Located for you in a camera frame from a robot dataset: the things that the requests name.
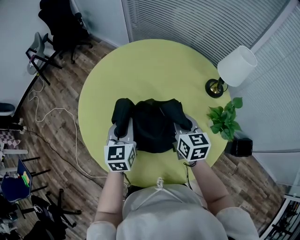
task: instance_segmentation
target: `white shirt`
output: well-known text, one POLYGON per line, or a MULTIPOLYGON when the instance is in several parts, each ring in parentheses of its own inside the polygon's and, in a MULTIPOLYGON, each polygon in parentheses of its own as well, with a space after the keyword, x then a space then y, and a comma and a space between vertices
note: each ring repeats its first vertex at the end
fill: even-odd
POLYGON ((221 210, 216 216, 199 197, 183 185, 149 187, 134 192, 125 201, 123 222, 116 227, 95 222, 87 240, 258 240, 247 212, 240 208, 221 210))

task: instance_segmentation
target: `lamp base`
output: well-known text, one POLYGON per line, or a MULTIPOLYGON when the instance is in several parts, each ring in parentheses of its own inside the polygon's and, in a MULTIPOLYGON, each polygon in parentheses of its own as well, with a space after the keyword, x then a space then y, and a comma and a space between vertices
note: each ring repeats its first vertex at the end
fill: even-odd
POLYGON ((222 78, 217 79, 209 79, 205 84, 205 90, 208 95, 212 98, 219 98, 223 95, 224 88, 223 88, 224 81, 222 78))

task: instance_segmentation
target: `white wall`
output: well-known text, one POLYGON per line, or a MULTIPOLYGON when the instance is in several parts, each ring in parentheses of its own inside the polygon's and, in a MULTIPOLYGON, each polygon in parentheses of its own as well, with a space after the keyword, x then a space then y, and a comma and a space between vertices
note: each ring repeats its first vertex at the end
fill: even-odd
POLYGON ((291 189, 287 192, 287 194, 300 197, 300 187, 299 186, 292 186, 291 189))
POLYGON ((29 60, 25 52, 37 31, 42 37, 49 31, 38 17, 39 2, 0 0, 0 102, 15 107, 34 77, 27 73, 29 60))
POLYGON ((300 152, 256 152, 253 156, 276 183, 300 186, 300 152))
POLYGON ((75 0, 89 33, 116 47, 129 43, 121 0, 75 0))

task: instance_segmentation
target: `table lamp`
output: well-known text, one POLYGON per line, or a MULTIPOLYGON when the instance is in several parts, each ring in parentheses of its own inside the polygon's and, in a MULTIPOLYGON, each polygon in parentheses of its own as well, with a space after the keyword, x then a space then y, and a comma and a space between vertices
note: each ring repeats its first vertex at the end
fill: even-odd
POLYGON ((217 71, 220 78, 209 79, 205 84, 205 90, 212 98, 219 98, 223 95, 224 83, 227 83, 227 88, 228 85, 239 86, 256 66, 257 60, 251 50, 239 46, 218 63, 217 71))

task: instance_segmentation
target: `black pot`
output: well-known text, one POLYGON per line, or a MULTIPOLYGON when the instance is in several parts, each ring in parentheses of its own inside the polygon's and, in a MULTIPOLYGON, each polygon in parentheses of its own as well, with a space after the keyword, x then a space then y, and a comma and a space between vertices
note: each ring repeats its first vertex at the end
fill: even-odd
POLYGON ((234 139, 226 145, 225 153, 235 157, 248 157, 252 155, 253 142, 249 138, 234 139))

